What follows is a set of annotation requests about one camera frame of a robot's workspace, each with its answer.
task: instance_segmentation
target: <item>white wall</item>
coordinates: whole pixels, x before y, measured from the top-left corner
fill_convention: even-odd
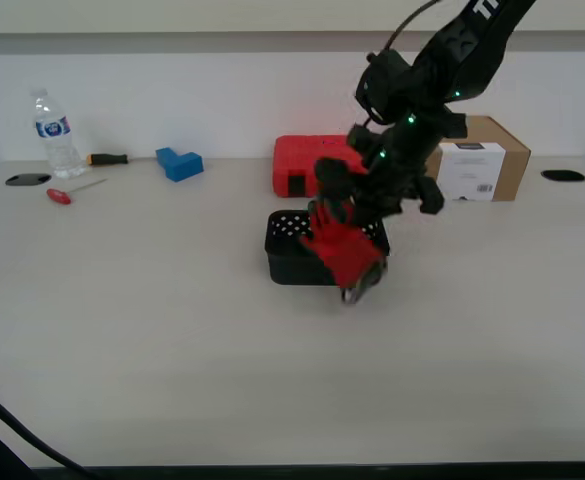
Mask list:
[[[408,50],[427,39],[410,35]],[[494,116],[536,155],[585,154],[585,37],[566,35],[514,39],[489,91],[458,108]],[[64,104],[84,154],[267,157],[279,135],[346,132],[364,118],[352,98],[363,52],[382,39],[0,37],[0,160],[42,158],[28,95],[38,85]]]

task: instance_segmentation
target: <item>red screwdriver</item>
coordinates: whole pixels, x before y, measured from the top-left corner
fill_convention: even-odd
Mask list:
[[[78,190],[83,190],[84,188],[92,187],[92,186],[97,185],[99,183],[103,183],[106,180],[107,180],[107,178],[104,178],[102,180],[88,183],[87,185],[83,185],[82,187],[78,187],[78,188],[69,190],[67,192],[63,192],[63,191],[57,190],[55,188],[48,188],[46,193],[48,194],[48,197],[50,197],[50,199],[53,202],[60,203],[62,205],[69,205],[72,203],[72,199],[70,198],[70,195],[69,195],[70,193],[76,192]]]

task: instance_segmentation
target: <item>bottle label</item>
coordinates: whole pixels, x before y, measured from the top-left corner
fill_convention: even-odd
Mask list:
[[[58,137],[71,132],[67,117],[63,117],[58,122],[36,122],[36,131],[41,138]]]

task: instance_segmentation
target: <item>black cable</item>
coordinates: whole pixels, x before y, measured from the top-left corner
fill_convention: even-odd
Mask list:
[[[8,412],[7,409],[1,404],[0,404],[0,419],[8,427],[10,427],[12,430],[14,430],[17,433],[17,435],[19,435],[19,437],[21,437],[23,440],[28,442],[34,448],[39,450],[41,453],[50,457],[55,462],[58,462],[61,465],[63,465],[64,467],[66,467],[68,470],[72,470],[73,472],[75,472],[75,473],[77,473],[85,478],[90,478],[92,480],[103,480],[103,477],[101,477],[100,475],[93,473],[93,472],[90,472],[89,470],[86,470],[84,467],[82,467],[78,463],[74,463],[69,458],[65,457],[64,455],[61,455],[59,452],[54,450],[52,447],[48,446],[46,443],[44,443],[42,440],[40,440],[36,435],[34,435],[32,432],[30,432],[25,427],[25,425],[23,425],[21,422],[19,422],[16,419],[16,417],[14,415],[12,415],[10,412]]]
[[[424,3],[419,8],[417,8],[414,11],[414,13],[412,13],[412,15],[410,15],[408,18],[406,18],[405,21],[401,25],[399,25],[399,27],[396,29],[396,31],[392,35],[390,35],[390,38],[388,39],[387,43],[385,44],[385,47],[383,47],[383,50],[390,49],[390,47],[392,46],[394,41],[397,39],[397,37],[401,34],[401,32],[403,30],[405,30],[405,27],[407,27],[410,23],[412,23],[412,20],[414,20],[416,17],[421,15],[423,12],[425,12],[429,8],[433,7],[434,5],[436,5],[437,3],[440,3],[442,1],[443,0],[430,0],[429,2]]]

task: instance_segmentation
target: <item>cardboard box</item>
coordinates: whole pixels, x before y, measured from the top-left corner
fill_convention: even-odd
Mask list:
[[[490,117],[469,116],[467,122],[468,138],[443,140],[426,162],[427,174],[437,180],[444,195],[449,192],[448,199],[514,200],[530,160],[530,149]],[[501,149],[505,155],[498,153]],[[495,176],[495,169],[498,179],[492,185],[484,179]],[[460,193],[470,187],[476,192],[473,197],[470,190],[468,195]]]

